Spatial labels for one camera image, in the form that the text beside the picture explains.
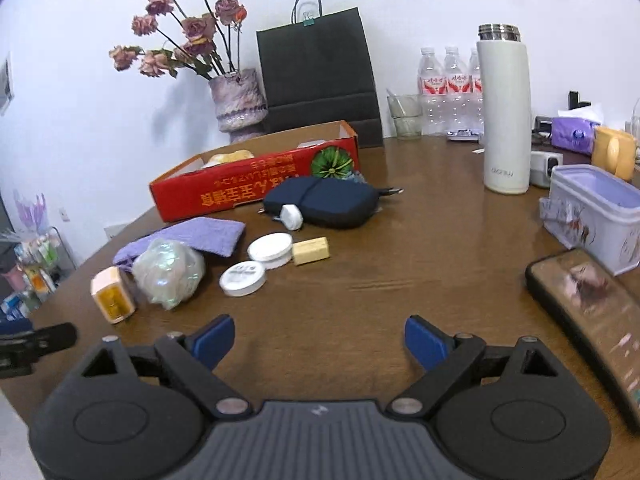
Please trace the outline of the clear plastic bag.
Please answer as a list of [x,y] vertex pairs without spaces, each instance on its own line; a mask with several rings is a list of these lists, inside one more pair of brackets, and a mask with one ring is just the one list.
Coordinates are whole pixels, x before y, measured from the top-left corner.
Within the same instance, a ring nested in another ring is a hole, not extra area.
[[178,240],[153,240],[132,265],[138,289],[164,310],[190,299],[204,274],[204,257]]

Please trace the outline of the yellow white small box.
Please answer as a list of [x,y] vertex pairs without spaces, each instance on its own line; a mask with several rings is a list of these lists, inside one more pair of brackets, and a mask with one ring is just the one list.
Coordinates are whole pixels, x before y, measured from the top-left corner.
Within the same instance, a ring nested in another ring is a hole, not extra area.
[[136,304],[117,266],[100,271],[91,280],[90,294],[111,324],[125,321],[134,314]]

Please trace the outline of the purple towel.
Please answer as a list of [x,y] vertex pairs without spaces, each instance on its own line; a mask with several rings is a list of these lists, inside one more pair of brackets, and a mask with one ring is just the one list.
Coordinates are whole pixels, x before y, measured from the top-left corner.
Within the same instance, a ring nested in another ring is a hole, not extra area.
[[241,221],[198,217],[168,226],[138,238],[120,248],[113,258],[114,266],[131,271],[134,262],[156,240],[180,242],[198,252],[229,258],[245,231]]

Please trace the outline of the navy blue pouch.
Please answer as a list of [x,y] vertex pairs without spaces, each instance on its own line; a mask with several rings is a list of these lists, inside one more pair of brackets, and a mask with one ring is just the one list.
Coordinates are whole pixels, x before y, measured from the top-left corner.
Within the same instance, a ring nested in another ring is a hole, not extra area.
[[262,200],[262,210],[279,220],[282,206],[294,204],[304,217],[303,226],[355,229],[378,211],[382,197],[402,192],[402,188],[375,188],[354,180],[296,177],[268,192]]

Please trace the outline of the white round lid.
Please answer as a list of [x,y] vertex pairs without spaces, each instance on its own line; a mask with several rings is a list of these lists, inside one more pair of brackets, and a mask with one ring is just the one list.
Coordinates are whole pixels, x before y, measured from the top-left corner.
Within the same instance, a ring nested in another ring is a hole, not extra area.
[[247,260],[225,270],[219,279],[219,286],[229,297],[244,297],[257,292],[265,282],[265,267],[259,262]]

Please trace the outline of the white round jar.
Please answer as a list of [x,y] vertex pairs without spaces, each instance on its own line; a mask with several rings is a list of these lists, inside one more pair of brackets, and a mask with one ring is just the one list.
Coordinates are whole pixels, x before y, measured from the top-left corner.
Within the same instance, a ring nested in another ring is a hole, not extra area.
[[272,270],[292,260],[292,248],[293,237],[290,234],[271,233],[251,242],[247,247],[247,255],[266,270]]

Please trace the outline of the cream eraser block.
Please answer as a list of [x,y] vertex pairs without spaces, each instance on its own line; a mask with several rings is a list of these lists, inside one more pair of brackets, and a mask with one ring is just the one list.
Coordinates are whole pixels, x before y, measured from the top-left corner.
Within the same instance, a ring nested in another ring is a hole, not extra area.
[[326,237],[302,240],[292,245],[292,257],[296,266],[321,261],[329,256],[330,248]]

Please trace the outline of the red orange cardboard box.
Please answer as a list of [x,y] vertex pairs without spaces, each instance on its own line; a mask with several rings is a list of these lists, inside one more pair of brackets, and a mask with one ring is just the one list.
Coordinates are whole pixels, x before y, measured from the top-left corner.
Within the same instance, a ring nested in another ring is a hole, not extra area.
[[340,120],[197,154],[149,188],[160,218],[173,222],[258,202],[288,178],[343,179],[359,170],[357,133]]

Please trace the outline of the black smartphone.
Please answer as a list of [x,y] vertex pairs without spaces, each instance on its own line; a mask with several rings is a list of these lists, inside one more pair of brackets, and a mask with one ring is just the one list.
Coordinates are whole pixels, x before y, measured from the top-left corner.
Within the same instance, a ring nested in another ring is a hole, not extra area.
[[582,248],[529,264],[526,288],[639,430],[639,298]]

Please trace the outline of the small white cube device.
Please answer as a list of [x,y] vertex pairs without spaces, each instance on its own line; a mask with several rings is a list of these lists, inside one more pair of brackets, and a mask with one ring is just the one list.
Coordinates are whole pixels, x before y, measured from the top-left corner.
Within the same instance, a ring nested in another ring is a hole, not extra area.
[[529,183],[536,188],[550,188],[552,170],[564,164],[564,155],[555,152],[530,153]]

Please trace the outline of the water bottle right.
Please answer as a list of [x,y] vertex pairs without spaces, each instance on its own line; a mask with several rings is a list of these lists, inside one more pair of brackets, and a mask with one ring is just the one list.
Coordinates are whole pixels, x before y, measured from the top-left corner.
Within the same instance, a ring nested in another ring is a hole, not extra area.
[[469,113],[471,129],[477,133],[484,132],[483,112],[483,81],[480,73],[480,57],[477,50],[471,50],[469,60],[469,78],[471,83],[471,96],[469,100]]

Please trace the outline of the water bottle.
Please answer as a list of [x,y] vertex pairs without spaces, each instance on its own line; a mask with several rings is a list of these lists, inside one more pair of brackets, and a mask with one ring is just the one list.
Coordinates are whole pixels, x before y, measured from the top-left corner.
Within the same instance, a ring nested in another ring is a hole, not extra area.
[[437,136],[444,131],[444,104],[447,92],[446,77],[435,49],[421,49],[418,69],[419,93],[423,108],[423,133]]
[[445,48],[444,73],[447,87],[446,130],[465,130],[469,128],[471,83],[457,47]]
[[483,81],[480,73],[480,57],[477,50],[471,50],[469,60],[469,78],[471,83],[471,96],[469,100],[469,113],[471,129],[477,133],[484,132],[483,112]]

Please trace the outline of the clear drinking glass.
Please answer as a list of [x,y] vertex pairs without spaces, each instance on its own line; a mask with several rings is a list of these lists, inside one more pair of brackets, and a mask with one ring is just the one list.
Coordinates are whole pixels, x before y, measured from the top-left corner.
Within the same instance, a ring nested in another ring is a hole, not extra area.
[[418,94],[397,94],[387,89],[387,105],[395,134],[400,140],[422,136],[423,110]]

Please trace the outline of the purple textured vase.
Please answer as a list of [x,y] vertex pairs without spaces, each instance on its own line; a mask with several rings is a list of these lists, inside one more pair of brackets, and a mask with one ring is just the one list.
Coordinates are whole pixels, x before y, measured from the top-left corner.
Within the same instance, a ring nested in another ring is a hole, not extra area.
[[262,136],[268,115],[265,97],[254,68],[217,76],[209,81],[218,129],[228,133],[231,144]]

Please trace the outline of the purple tissue pack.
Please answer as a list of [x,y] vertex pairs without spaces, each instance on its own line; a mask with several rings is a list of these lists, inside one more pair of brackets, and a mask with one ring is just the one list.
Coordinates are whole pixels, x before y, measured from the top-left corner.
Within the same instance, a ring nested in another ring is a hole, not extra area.
[[599,124],[578,117],[555,117],[551,121],[551,145],[560,150],[591,155]]

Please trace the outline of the water bottle middle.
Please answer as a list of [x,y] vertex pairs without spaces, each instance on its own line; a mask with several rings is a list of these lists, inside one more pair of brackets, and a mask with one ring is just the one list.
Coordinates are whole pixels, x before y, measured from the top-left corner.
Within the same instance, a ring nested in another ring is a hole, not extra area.
[[446,130],[465,130],[469,128],[471,83],[457,47],[445,48],[444,73],[447,87]]

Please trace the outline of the yellow mug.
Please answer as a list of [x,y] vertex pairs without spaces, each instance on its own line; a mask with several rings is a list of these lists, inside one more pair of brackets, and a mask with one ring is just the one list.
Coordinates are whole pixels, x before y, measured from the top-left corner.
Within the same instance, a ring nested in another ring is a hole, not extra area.
[[637,141],[629,133],[597,126],[591,163],[615,177],[630,182],[636,166]]

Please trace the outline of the water bottle left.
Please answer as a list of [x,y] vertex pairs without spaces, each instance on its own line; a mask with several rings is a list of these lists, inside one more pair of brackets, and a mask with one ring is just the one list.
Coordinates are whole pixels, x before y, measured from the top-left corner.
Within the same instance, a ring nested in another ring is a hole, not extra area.
[[418,69],[419,93],[423,108],[423,133],[437,136],[444,131],[444,104],[447,92],[446,77],[435,49],[421,49]]

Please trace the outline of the black paper shopping bag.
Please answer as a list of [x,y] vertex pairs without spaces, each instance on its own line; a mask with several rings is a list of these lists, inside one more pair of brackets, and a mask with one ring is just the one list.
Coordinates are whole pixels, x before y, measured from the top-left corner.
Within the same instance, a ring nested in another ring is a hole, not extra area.
[[297,9],[291,23],[256,32],[269,133],[344,120],[360,148],[383,144],[375,81],[359,11],[318,15],[304,26]]

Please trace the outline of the white thermos bottle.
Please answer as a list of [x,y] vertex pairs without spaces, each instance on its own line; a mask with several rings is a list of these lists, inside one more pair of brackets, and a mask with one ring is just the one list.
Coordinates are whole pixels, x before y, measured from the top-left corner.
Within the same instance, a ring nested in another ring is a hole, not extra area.
[[478,28],[483,84],[484,185],[504,195],[528,191],[532,151],[529,62],[520,30],[508,24]]

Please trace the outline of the dried pink flower bouquet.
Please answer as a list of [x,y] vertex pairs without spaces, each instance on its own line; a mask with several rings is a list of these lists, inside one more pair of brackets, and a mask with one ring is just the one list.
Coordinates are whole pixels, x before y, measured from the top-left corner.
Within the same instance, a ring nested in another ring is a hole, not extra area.
[[134,36],[160,35],[158,49],[115,46],[108,51],[119,72],[137,67],[149,78],[178,76],[179,70],[211,81],[241,71],[241,35],[247,8],[239,0],[202,0],[205,12],[199,16],[184,12],[178,0],[146,0],[145,12],[131,20]]

